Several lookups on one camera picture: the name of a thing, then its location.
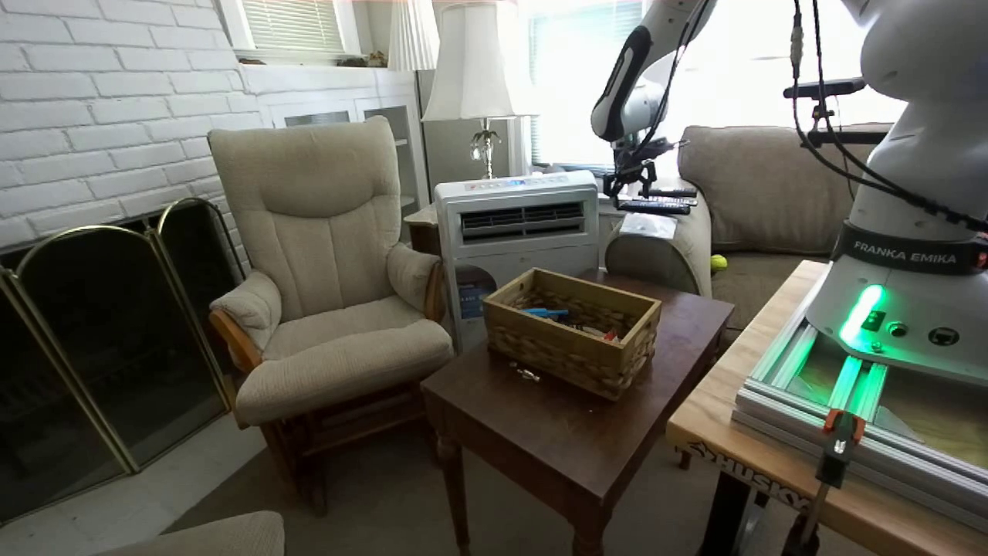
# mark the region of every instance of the wooden box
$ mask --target wooden box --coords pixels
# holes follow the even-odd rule
[[[657,315],[651,296],[549,268],[528,268],[483,299],[489,350],[611,402],[648,364]]]

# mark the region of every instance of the window air conditioner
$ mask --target window air conditioner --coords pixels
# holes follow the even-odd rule
[[[437,240],[457,350],[483,330],[483,296],[532,265],[598,265],[598,185],[589,172],[538,172],[436,185]]]

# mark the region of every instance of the fireplace screen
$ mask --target fireplace screen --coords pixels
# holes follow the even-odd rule
[[[236,265],[214,214],[181,202],[167,240],[143,216],[0,257],[0,522],[138,472],[221,412],[224,353],[199,315]]]

